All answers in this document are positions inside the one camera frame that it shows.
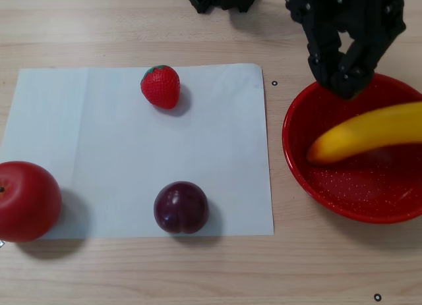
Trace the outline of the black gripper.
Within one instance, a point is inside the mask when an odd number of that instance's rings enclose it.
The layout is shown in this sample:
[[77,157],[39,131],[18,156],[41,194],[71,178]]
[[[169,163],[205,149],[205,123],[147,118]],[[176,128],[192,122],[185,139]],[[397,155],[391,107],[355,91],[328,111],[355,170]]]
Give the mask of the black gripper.
[[[342,99],[369,85],[378,62],[406,29],[404,0],[286,0],[286,8],[306,35],[316,81]],[[353,39],[343,57],[338,31]]]

